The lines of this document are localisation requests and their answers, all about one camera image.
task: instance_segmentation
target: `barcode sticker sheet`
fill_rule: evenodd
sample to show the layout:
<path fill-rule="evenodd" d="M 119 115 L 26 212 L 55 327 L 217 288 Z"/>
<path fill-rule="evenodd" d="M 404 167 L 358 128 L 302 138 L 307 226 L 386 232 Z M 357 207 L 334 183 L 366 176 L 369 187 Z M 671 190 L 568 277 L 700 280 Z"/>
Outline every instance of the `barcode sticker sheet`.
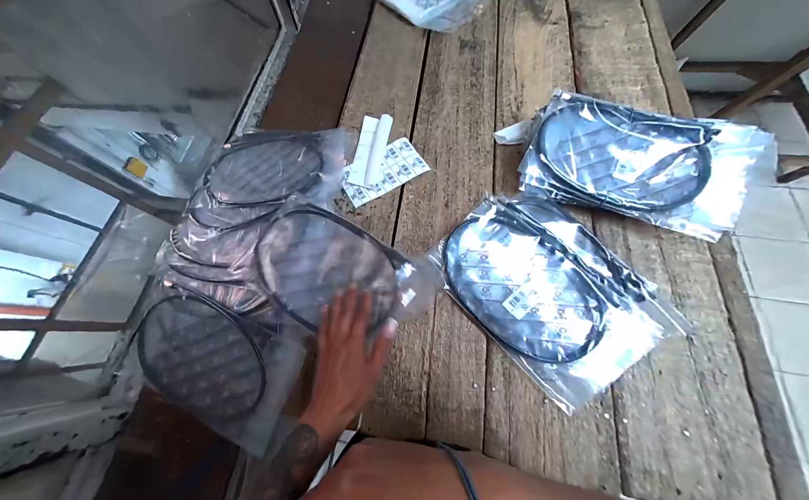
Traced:
<path fill-rule="evenodd" d="M 374 186 L 357 186 L 346 182 L 350 166 L 343 169 L 343 190 L 352 200 L 352 205 L 359 208 L 372 199 L 377 199 L 394 188 L 410 181 L 414 177 L 432 170 L 426 161 L 417 153 L 407 137 L 389 143 L 386 156 L 383 158 L 383 180 Z"/>

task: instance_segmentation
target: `white paper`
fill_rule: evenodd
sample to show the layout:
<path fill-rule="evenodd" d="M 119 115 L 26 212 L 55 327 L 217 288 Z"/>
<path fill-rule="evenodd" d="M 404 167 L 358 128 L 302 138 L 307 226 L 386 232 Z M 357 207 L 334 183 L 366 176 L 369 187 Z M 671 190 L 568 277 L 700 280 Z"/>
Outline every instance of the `white paper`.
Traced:
<path fill-rule="evenodd" d="M 367 173 L 365 174 L 366 184 L 363 186 L 373 186 L 382 180 L 383 158 L 386 156 L 386 147 L 389 144 L 389 134 L 392 133 L 392 117 L 380 115 L 380 122 L 377 124 L 377 131 L 371 142 L 371 155 L 367 159 Z"/>
<path fill-rule="evenodd" d="M 358 186 L 346 181 L 349 168 L 343 169 L 343 190 L 352 200 L 352 205 L 358 208 L 372 199 L 377 199 L 410 181 L 414 177 L 432 170 L 426 161 L 413 148 L 407 137 L 392 142 L 386 147 L 386 156 L 383 158 L 381 181 L 373 186 Z"/>
<path fill-rule="evenodd" d="M 365 115 L 361 122 L 361 132 L 358 134 L 358 146 L 355 148 L 355 157 L 352 165 L 349 166 L 346 181 L 359 186 L 366 186 L 365 176 L 367 174 L 367 160 L 371 155 L 371 144 L 377 134 L 377 124 L 379 119 Z"/>
<path fill-rule="evenodd" d="M 531 125 L 534 120 L 522 120 L 516 124 L 501 128 L 494 133 L 494 141 L 498 144 L 521 144 L 528 140 Z"/>

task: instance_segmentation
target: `wooden plank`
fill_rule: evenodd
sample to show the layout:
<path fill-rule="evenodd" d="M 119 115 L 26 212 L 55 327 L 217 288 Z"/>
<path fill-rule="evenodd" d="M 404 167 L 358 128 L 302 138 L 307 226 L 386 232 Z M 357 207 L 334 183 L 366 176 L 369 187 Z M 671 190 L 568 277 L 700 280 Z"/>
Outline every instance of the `wooden plank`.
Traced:
<path fill-rule="evenodd" d="M 667 112 L 643 6 L 637 0 L 572 0 L 571 6 L 579 90 Z M 632 219 L 598 213 L 594 221 L 605 243 L 656 282 L 663 296 L 672 294 L 698 327 L 690 339 L 657 347 L 615 385 L 624 493 L 772 498 L 707 247 Z"/>
<path fill-rule="evenodd" d="M 266 130 L 326 130 L 340 120 L 372 2 L 310 2 L 262 114 Z"/>
<path fill-rule="evenodd" d="M 388 113 L 395 119 L 390 140 L 410 137 L 427 34 L 427 30 L 412 26 L 386 6 L 373 9 L 340 126 L 357 132 L 366 114 L 378 117 Z M 389 57 L 389 47 L 395 47 L 395 57 Z M 400 195 L 399 188 L 357 210 L 348 199 L 340 199 L 337 208 L 367 232 L 391 244 Z M 414 247 L 411 250 L 425 252 Z M 426 315 L 401 326 L 376 396 L 365 409 L 364 431 L 386 438 L 425 436 L 431 330 L 431 317 Z"/>
<path fill-rule="evenodd" d="M 773 77 L 758 82 L 750 87 L 741 97 L 726 104 L 722 109 L 713 114 L 715 119 L 724 119 L 733 116 L 735 113 L 750 104 L 753 104 L 762 97 L 774 92 L 779 86 L 784 85 L 790 78 L 809 69 L 809 47 L 800 51 L 792 57 L 790 61 L 784 63 L 781 71 Z"/>
<path fill-rule="evenodd" d="M 784 400 L 778 391 L 772 363 L 750 305 L 731 235 L 724 235 L 718 243 L 710 244 L 710 252 L 725 306 L 728 308 L 729 322 L 741 350 L 747 383 L 753 395 L 765 449 L 772 464 L 778 497 L 808 500 L 809 490 L 805 484 L 793 433 L 790 431 Z"/>
<path fill-rule="evenodd" d="M 425 252 L 493 187 L 496 49 L 493 12 L 430 34 L 413 144 L 434 171 L 404 186 L 396 247 Z M 428 318 L 427 438 L 481 449 L 485 336 L 447 295 Z"/>
<path fill-rule="evenodd" d="M 654 45 L 654 53 L 658 60 L 660 76 L 664 80 L 666 97 L 670 101 L 670 109 L 674 116 L 693 117 L 694 114 L 691 111 L 691 102 L 688 99 L 688 93 L 685 90 L 685 85 L 682 83 L 682 78 L 679 77 L 677 56 L 667 40 L 664 16 L 660 13 L 660 4 L 658 0 L 643 0 L 642 7 L 645 12 L 645 18 L 648 19 L 649 33 L 652 36 L 652 44 Z"/>
<path fill-rule="evenodd" d="M 565 0 L 502 0 L 499 37 L 496 128 L 531 118 L 555 88 L 574 86 Z M 518 191 L 522 151 L 495 146 L 495 192 Z M 588 220 L 587 211 L 579 216 Z M 610 395 L 568 416 L 494 342 L 486 380 L 486 455 L 554 481 L 620 491 Z"/>
<path fill-rule="evenodd" d="M 701 27 L 702 24 L 707 22 L 716 11 L 722 7 L 722 4 L 725 4 L 725 0 L 709 0 L 707 4 L 700 8 L 697 14 L 694 15 L 691 20 L 688 21 L 682 29 L 673 37 L 673 50 L 676 50 L 680 47 L 680 45 L 684 44 L 688 38 L 694 34 L 698 28 Z"/>

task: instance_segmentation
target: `wood grain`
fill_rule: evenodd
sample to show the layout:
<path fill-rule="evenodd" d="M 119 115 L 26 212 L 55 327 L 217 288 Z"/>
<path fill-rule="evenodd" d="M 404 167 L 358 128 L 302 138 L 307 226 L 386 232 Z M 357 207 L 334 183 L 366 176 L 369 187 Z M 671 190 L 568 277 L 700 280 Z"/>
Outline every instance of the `wood grain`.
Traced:
<path fill-rule="evenodd" d="M 367 28 L 364 48 L 349 86 L 340 126 L 358 133 L 365 115 L 388 113 L 395 119 L 390 141 L 410 136 L 427 31 L 415 28 L 377 4 Z M 396 47 L 390 57 L 388 47 Z M 392 244 L 401 189 L 354 209 L 348 198 L 337 211 L 386 244 Z M 423 438 L 426 433 L 426 367 L 431 319 L 420 317 L 401 326 L 389 354 L 374 400 L 364 412 L 362 428 L 386 438 Z"/>
<path fill-rule="evenodd" d="M 579 90 L 668 113 L 637 0 L 571 0 Z M 773 498 L 772 478 L 707 246 L 636 220 L 594 214 L 613 250 L 672 295 L 697 328 L 655 349 L 615 385 L 624 492 Z"/>
<path fill-rule="evenodd" d="M 433 172 L 404 187 L 396 247 L 426 252 L 492 189 L 496 49 L 494 12 L 429 36 L 413 144 Z M 447 295 L 429 318 L 427 437 L 481 449 L 485 336 Z"/>
<path fill-rule="evenodd" d="M 502 0 L 499 23 L 497 129 L 531 118 L 556 88 L 574 86 L 565 0 Z M 522 153 L 495 146 L 495 192 L 518 191 Z M 620 491 L 610 395 L 568 416 L 493 342 L 486 375 L 486 455 L 554 481 Z"/>

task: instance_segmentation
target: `barcode label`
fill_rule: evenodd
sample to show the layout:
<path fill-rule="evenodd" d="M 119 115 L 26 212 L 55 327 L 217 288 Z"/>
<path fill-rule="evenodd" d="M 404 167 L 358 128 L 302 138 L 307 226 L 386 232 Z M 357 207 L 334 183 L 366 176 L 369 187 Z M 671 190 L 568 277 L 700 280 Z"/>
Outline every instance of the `barcode label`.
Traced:
<path fill-rule="evenodd" d="M 611 177 L 620 179 L 623 182 L 635 182 L 644 171 L 645 168 L 639 170 L 633 162 L 621 161 L 614 169 L 614 172 L 611 173 Z"/>
<path fill-rule="evenodd" d="M 534 291 L 525 283 L 503 301 L 503 309 L 509 311 L 516 319 L 522 319 L 532 310 L 529 302 L 533 294 Z"/>

